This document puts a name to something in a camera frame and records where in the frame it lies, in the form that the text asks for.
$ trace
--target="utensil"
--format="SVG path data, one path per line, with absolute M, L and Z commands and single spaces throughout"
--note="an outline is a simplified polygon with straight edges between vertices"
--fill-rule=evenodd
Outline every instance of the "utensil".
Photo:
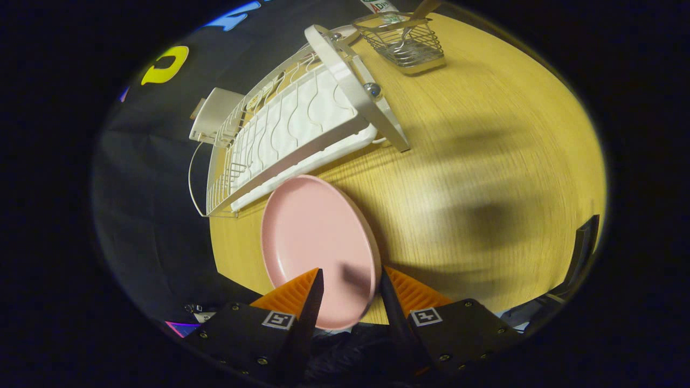
M 324 270 L 316 327 L 342 330 L 359 322 L 381 278 L 371 227 L 352 200 L 311 175 L 298 175 L 268 198 L 262 253 L 274 287 L 315 267 Z
M 413 12 L 411 19 L 424 19 L 428 14 L 432 13 L 438 6 L 441 5 L 440 0 L 423 0 L 422 3 L 417 7 L 415 12 Z M 405 27 L 402 31 L 402 43 L 399 48 L 405 44 L 407 39 L 407 34 L 412 31 L 413 27 Z

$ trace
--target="white dish rack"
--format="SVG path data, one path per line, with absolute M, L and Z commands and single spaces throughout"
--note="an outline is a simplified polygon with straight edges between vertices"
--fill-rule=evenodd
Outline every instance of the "white dish rack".
M 321 26 L 304 35 L 308 45 L 247 96 L 215 88 L 199 109 L 189 136 L 199 146 L 188 183 L 202 217 L 237 217 L 288 178 L 367 146 L 377 132 L 400 152 L 410 148 L 386 99 L 365 90 L 374 79 L 359 55 Z M 206 212 L 191 186 L 194 157 L 204 143 L 213 145 Z

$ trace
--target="utensil holder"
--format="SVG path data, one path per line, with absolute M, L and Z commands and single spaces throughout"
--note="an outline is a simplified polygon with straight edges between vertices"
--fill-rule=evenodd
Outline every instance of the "utensil holder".
M 404 74 L 414 74 L 446 63 L 441 43 L 428 19 L 412 19 L 403 12 L 380 12 L 353 21 L 371 47 Z

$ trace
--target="table surface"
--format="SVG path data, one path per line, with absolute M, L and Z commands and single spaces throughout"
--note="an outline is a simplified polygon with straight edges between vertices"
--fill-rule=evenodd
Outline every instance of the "table surface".
M 384 264 L 453 300 L 497 312 L 563 281 L 575 230 L 604 222 L 604 158 L 587 113 L 556 76 L 510 44 L 431 14 L 447 65 L 406 76 L 353 45 L 411 145 L 370 145 L 312 172 L 352 198 Z M 268 197 L 210 218 L 218 271 L 259 293 Z M 378 295 L 362 322 L 388 323 Z

